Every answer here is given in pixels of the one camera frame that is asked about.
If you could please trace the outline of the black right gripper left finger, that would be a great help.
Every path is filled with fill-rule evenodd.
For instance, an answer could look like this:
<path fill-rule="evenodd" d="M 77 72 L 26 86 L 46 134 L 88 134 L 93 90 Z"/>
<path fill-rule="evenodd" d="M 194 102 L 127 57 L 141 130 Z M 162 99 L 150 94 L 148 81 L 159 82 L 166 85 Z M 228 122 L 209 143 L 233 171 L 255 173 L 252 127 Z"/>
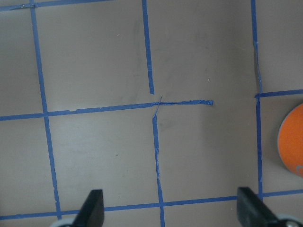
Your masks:
<path fill-rule="evenodd" d="M 78 215 L 74 227 L 101 227 L 104 223 L 104 200 L 102 189 L 91 190 Z"/>

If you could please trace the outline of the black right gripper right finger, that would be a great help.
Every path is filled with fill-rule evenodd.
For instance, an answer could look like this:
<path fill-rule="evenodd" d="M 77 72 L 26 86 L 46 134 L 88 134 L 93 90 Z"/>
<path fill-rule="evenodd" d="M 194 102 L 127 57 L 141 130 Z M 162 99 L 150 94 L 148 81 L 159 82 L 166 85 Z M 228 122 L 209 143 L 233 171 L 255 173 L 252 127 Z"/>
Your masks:
<path fill-rule="evenodd" d="M 249 188 L 237 189 L 237 219 L 242 227 L 277 227 L 279 219 Z"/>

